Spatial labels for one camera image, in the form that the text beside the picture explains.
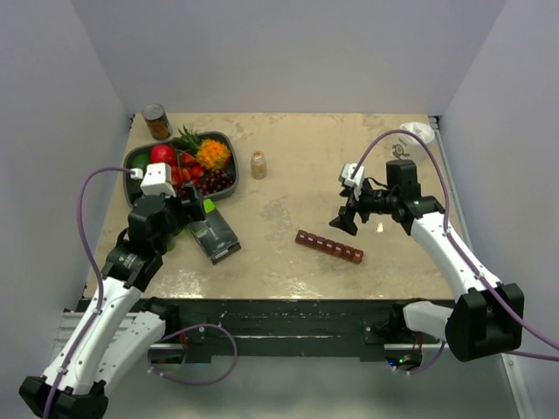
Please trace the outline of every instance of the small glass bottle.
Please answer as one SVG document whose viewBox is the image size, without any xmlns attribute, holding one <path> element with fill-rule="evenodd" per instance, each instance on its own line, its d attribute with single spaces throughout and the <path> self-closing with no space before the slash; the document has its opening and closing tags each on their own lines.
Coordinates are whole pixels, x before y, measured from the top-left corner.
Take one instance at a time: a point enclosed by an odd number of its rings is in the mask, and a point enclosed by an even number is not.
<svg viewBox="0 0 559 419">
<path fill-rule="evenodd" d="M 264 179 L 267 174 L 266 158 L 261 151 L 252 153 L 251 158 L 251 171 L 254 179 Z"/>
</svg>

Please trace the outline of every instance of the speckled table surface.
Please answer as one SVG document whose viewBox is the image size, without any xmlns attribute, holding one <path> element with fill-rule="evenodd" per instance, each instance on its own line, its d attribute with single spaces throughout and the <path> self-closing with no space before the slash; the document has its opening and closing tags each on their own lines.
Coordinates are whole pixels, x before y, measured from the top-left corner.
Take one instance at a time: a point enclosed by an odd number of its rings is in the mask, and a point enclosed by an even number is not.
<svg viewBox="0 0 559 419">
<path fill-rule="evenodd" d="M 328 226 L 344 198 L 337 180 L 343 163 L 357 161 L 379 134 L 425 115 L 327 113 L 170 113 L 176 130 L 183 124 L 199 132 L 229 136 L 239 161 L 235 193 L 217 208 L 238 235 L 242 250 L 213 265 L 188 231 L 163 257 L 163 267 L 145 297 L 234 299 L 428 299 L 451 298 L 435 264 L 389 216 L 372 216 L 352 237 Z M 381 142 L 365 162 L 367 175 L 385 179 L 397 137 Z M 154 142 L 138 114 L 126 152 Z M 251 177 L 255 150 L 266 155 L 268 175 Z M 440 160 L 436 145 L 432 147 Z M 442 203 L 442 189 L 428 160 L 418 164 L 424 195 Z M 102 265 L 118 233 L 127 226 L 130 207 L 118 179 L 96 258 Z M 452 223 L 458 228 L 455 208 Z M 313 232 L 365 252 L 351 264 L 294 242 L 297 230 Z M 86 296 L 93 295 L 89 278 Z"/>
</svg>

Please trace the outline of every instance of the white wall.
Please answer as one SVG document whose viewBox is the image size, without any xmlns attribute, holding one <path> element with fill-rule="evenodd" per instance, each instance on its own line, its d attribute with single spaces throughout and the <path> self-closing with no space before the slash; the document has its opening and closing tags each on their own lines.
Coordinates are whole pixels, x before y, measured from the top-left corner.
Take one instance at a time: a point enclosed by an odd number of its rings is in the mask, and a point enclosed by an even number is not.
<svg viewBox="0 0 559 419">
<path fill-rule="evenodd" d="M 128 111 L 440 114 L 505 0 L 72 0 Z"/>
<path fill-rule="evenodd" d="M 443 114 L 473 246 L 559 340 L 559 3 L 509 0 Z M 523 349 L 555 354 L 528 333 Z M 559 365 L 524 361 L 538 418 L 559 411 Z"/>
<path fill-rule="evenodd" d="M 0 416 L 30 411 L 23 378 L 50 360 L 61 312 L 80 295 L 86 259 L 75 197 L 93 168 L 121 159 L 128 130 L 117 98 L 67 0 L 0 3 Z M 111 182 L 89 189 L 100 232 Z"/>
</svg>

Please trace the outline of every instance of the black package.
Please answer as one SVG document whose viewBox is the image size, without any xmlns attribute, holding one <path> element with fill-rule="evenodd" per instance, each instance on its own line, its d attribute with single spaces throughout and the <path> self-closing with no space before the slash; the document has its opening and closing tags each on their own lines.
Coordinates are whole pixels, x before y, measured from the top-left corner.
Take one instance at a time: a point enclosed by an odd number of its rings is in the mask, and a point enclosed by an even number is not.
<svg viewBox="0 0 559 419">
<path fill-rule="evenodd" d="M 189 229 L 211 262 L 216 264 L 238 251 L 241 244 L 212 200 L 204 200 L 204 208 L 207 215 L 206 220 L 190 223 Z"/>
</svg>

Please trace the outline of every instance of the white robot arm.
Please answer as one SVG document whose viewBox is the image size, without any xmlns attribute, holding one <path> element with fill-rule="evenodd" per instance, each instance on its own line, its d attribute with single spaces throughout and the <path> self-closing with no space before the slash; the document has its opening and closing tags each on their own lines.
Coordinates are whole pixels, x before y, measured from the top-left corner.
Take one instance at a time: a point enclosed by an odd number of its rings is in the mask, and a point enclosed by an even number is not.
<svg viewBox="0 0 559 419">
<path fill-rule="evenodd" d="M 355 214 L 365 223 L 371 213 L 391 214 L 429 254 L 452 290 L 454 309 L 435 306 L 429 301 L 412 300 L 401 305 L 389 327 L 426 333 L 448 343 L 460 361 L 470 361 L 490 354 L 516 349 L 521 344 L 521 326 L 493 299 L 480 282 L 482 274 L 513 309 L 522 316 L 524 296 L 515 284 L 503 285 L 467 248 L 450 223 L 445 229 L 444 210 L 433 196 L 421 196 L 417 168 L 413 161 L 386 163 L 385 189 L 373 189 L 365 179 L 364 168 L 355 172 L 356 164 L 347 163 L 340 174 L 348 198 L 338 217 L 330 222 L 355 235 Z M 456 247 L 448 240 L 451 233 Z M 465 261 L 474 264 L 476 273 Z"/>
<path fill-rule="evenodd" d="M 175 307 L 159 306 L 157 299 L 151 299 L 128 330 L 109 346 L 122 320 L 162 266 L 169 240 L 187 223 L 205 219 L 202 198 L 193 185 L 186 186 L 185 198 L 176 196 L 169 165 L 150 164 L 145 176 L 135 169 L 132 177 L 143 177 L 144 195 L 135 201 L 128 228 L 107 255 L 101 271 L 102 301 L 98 289 L 59 356 L 41 377 L 27 377 L 20 388 L 20 395 L 36 416 L 44 417 L 45 406 L 56 400 L 52 418 L 103 417 L 107 396 L 115 385 L 164 335 L 166 326 L 178 321 Z"/>
</svg>

